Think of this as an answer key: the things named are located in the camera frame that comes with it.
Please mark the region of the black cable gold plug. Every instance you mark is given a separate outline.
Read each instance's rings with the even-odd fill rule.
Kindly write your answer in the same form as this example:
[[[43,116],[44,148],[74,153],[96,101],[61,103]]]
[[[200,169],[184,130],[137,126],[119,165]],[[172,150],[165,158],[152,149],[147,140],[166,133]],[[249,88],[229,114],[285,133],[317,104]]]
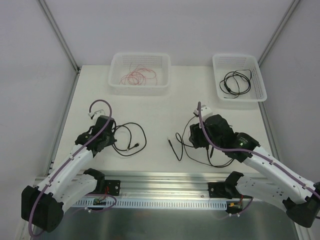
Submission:
[[[237,87],[236,90],[233,90],[228,85],[229,80],[233,80],[235,82]],[[239,80],[247,84],[247,87],[245,90],[241,90]],[[225,94],[238,98],[239,96],[248,94],[250,92],[252,88],[251,80],[252,80],[252,71],[249,69],[239,69],[235,71],[230,71],[224,76],[223,80],[220,82],[223,85],[224,90],[222,89],[222,87],[220,87],[220,89]]]

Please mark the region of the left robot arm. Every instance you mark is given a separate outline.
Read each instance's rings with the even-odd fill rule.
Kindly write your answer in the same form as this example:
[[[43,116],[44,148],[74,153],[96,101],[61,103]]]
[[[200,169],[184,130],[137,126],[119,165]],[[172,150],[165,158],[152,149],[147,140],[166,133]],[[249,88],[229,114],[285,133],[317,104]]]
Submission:
[[[105,175],[93,168],[78,172],[104,148],[116,142],[113,132],[115,120],[101,115],[94,125],[80,134],[68,157],[36,186],[26,186],[21,193],[21,218],[28,222],[30,236],[35,237],[32,227],[52,232],[62,221],[65,212],[87,194],[106,193]]]

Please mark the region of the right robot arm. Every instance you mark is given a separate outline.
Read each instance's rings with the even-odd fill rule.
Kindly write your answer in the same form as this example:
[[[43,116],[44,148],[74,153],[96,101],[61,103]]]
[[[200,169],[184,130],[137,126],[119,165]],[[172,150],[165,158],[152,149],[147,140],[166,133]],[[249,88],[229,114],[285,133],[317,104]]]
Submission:
[[[283,210],[296,224],[310,228],[320,212],[320,184],[310,181],[270,155],[253,137],[235,132],[219,114],[195,114],[199,122],[190,126],[194,148],[212,146],[231,159],[262,174],[272,184],[258,182],[233,171],[217,189],[223,198],[250,196]]]

